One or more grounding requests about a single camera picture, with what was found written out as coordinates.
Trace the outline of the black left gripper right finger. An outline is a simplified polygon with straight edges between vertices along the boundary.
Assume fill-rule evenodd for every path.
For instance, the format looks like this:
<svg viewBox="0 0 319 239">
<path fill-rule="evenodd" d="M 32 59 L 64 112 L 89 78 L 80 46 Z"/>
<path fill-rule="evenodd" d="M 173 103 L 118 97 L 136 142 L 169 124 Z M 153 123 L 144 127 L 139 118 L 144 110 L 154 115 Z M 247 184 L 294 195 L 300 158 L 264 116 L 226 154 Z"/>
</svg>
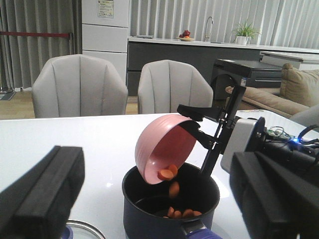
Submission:
<svg viewBox="0 0 319 239">
<path fill-rule="evenodd" d="M 317 239 L 319 188 L 260 152 L 237 152 L 230 187 L 252 239 Z"/>
</svg>

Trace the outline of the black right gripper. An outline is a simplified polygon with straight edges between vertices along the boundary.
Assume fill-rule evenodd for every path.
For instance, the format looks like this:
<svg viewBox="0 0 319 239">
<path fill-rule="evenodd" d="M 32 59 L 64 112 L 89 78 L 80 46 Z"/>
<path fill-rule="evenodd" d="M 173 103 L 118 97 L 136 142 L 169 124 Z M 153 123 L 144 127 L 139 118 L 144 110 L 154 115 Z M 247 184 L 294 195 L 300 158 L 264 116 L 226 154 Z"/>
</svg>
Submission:
<svg viewBox="0 0 319 239">
<path fill-rule="evenodd" d="M 180 115 L 192 119 L 180 123 L 179 126 L 192 135 L 204 148 L 208 149 L 200 170 L 201 176 L 209 177 L 211 175 L 219 154 L 225 150 L 232 130 L 236 124 L 236 113 L 245 91 L 246 87 L 244 86 L 234 86 L 224 110 L 221 107 L 203 108 L 185 105 L 179 105 L 177 107 L 177 112 Z M 219 121 L 219 125 L 215 132 L 217 138 L 210 136 L 199 129 L 200 125 L 195 121 L 203 121 L 204 118 L 212 121 Z"/>
</svg>

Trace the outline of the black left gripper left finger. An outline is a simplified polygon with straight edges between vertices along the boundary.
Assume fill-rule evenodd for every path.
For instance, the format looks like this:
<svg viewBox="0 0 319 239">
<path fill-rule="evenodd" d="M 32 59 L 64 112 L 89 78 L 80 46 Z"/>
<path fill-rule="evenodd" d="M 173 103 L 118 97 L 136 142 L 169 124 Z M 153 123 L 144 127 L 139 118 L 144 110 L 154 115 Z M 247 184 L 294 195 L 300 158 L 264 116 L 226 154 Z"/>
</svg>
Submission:
<svg viewBox="0 0 319 239">
<path fill-rule="evenodd" d="M 0 194 L 2 239 L 59 239 L 85 179 L 83 149 L 55 146 Z"/>
</svg>

